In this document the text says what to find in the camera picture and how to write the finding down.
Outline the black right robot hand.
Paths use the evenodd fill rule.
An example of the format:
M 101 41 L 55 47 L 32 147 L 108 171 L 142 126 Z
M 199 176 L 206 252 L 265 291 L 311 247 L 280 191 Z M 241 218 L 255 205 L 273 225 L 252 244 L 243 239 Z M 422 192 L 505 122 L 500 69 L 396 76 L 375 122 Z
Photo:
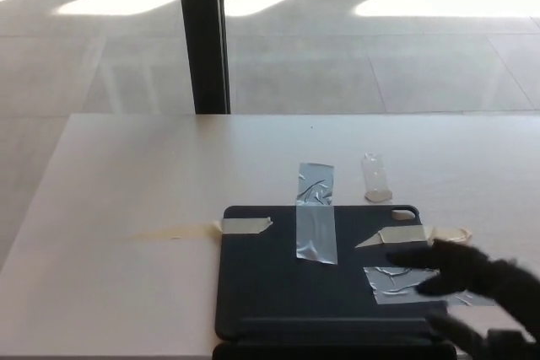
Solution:
M 488 330 L 482 336 L 461 320 L 433 313 L 426 320 L 473 359 L 539 358 L 539 279 L 507 260 L 492 260 L 475 247 L 437 239 L 430 246 L 393 251 L 387 259 L 395 266 L 436 270 L 415 290 L 426 297 L 470 292 L 495 301 L 534 339 L 518 330 Z

